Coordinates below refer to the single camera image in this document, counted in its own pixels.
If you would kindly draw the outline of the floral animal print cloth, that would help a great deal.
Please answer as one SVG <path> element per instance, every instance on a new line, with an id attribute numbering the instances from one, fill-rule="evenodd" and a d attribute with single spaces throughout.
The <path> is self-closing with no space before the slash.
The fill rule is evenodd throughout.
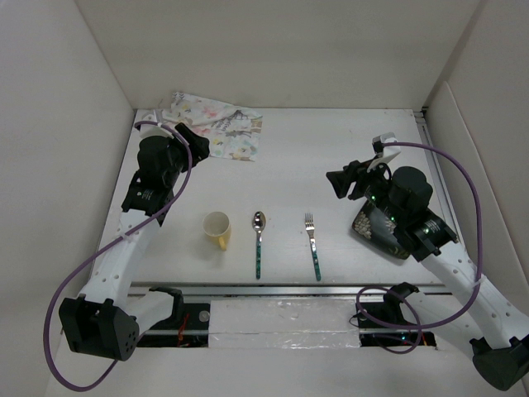
<path id="1" fill-rule="evenodd" d="M 257 159 L 263 116 L 252 108 L 176 92 L 170 108 L 161 112 L 167 123 L 183 123 L 209 140 L 210 156 L 250 161 Z"/>

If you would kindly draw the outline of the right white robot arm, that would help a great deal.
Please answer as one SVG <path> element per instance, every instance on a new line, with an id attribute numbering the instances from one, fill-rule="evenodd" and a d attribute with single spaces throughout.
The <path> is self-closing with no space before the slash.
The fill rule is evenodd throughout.
<path id="1" fill-rule="evenodd" d="M 467 346 L 477 372 L 509 390 L 528 372 L 528 317 L 478 272 L 455 232 L 429 208 L 433 188 L 411 166 L 390 176 L 388 166 L 355 160 L 326 173 L 337 198 L 367 198 L 394 224 L 398 243 L 468 307 L 481 334 Z"/>

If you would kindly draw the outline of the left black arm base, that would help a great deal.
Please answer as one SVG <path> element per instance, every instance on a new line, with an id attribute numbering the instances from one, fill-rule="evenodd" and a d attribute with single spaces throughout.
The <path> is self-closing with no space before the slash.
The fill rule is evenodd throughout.
<path id="1" fill-rule="evenodd" d="M 186 303 L 180 289 L 153 287 L 150 292 L 161 292 L 172 297 L 172 313 L 143 334 L 138 347 L 208 347 L 211 305 Z"/>

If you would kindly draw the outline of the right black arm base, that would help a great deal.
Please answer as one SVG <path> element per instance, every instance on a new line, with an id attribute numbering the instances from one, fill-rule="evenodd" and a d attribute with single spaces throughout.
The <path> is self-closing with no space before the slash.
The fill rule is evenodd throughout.
<path id="1" fill-rule="evenodd" d="M 386 292 L 381 302 L 363 302 L 364 310 L 372 317 L 386 323 L 394 323 L 399 326 L 413 325 L 416 321 L 411 315 L 411 320 L 406 320 L 401 307 L 405 304 L 393 294 Z M 397 354 L 407 352 L 411 346 L 417 342 L 421 346 L 436 346 L 436 339 L 432 332 L 423 332 L 421 335 L 417 331 L 402 330 L 401 328 L 387 328 L 370 318 L 365 317 L 355 307 L 355 314 L 350 317 L 349 323 L 360 330 L 360 345 L 362 347 L 381 347 L 388 352 Z"/>

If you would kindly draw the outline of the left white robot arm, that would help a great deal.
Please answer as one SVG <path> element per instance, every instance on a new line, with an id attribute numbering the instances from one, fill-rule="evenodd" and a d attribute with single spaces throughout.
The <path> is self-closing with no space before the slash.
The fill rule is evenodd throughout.
<path id="1" fill-rule="evenodd" d="M 144 332 L 158 323 L 175 328 L 184 318 L 179 289 L 152 287 L 133 303 L 127 296 L 146 248 L 183 193 L 175 188 L 178 177 L 189 176 L 194 166 L 209 157 L 209 141 L 183 123 L 135 125 L 136 129 L 146 126 L 153 133 L 139 145 L 139 168 L 122 203 L 117 243 L 103 253 L 79 296 L 64 299 L 59 308 L 72 352 L 126 361 Z"/>

